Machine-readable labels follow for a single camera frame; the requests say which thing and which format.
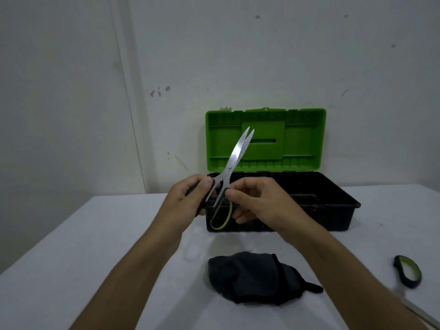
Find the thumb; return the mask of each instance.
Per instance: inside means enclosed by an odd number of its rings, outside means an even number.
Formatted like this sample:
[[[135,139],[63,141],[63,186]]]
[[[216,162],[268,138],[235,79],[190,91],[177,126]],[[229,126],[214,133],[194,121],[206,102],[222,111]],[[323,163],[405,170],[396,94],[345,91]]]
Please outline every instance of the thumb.
[[[202,179],[194,191],[187,195],[186,199],[191,205],[199,206],[203,197],[209,192],[212,187],[212,178],[205,177]]]
[[[243,205],[251,211],[255,212],[255,207],[258,204],[258,198],[251,197],[248,194],[245,194],[239,190],[227,189],[225,193],[226,198],[230,201]]]

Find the black toolbox base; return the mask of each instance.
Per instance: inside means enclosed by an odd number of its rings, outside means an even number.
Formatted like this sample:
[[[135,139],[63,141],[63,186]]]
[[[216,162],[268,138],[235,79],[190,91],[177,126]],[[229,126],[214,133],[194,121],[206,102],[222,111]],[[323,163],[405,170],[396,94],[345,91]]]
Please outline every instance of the black toolbox base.
[[[217,175],[217,173],[209,174],[211,177]],[[231,176],[231,183],[248,176],[272,177],[312,219],[329,231],[346,231],[350,227],[354,210],[360,207],[357,200],[319,172],[234,172]],[[216,218],[212,220],[212,226],[220,227],[228,216],[228,212],[229,201],[225,199]],[[212,214],[213,204],[208,202],[206,228],[213,233],[273,231],[258,219],[239,225],[233,218],[223,229],[214,230],[210,225]]]

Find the person's left arm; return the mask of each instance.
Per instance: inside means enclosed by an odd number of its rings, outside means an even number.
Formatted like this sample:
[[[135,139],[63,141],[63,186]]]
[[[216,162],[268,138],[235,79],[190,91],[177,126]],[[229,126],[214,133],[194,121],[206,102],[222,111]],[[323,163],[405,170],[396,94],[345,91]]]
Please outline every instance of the person's left arm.
[[[196,182],[199,185],[185,197]],[[134,329],[162,268],[212,187],[212,178],[188,177],[173,185],[147,231],[113,268],[73,323],[77,329]]]

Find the person's right arm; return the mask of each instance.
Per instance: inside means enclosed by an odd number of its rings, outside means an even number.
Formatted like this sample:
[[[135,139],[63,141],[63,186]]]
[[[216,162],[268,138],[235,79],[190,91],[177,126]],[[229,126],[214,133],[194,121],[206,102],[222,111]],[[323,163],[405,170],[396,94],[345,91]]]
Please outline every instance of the person's right arm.
[[[258,217],[306,259],[351,329],[426,329],[367,268],[272,179],[246,177],[226,197],[237,223]]]

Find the person's left thumb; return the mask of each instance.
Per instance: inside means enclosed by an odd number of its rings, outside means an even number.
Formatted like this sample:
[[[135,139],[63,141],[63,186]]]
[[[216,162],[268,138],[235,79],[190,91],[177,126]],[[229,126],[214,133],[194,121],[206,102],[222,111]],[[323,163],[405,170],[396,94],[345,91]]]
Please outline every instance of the person's left thumb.
[[[192,191],[189,195],[187,195],[187,201],[194,206],[199,206],[203,197],[209,192],[212,187],[212,178],[205,177],[202,179],[199,184],[196,186],[194,191]]]

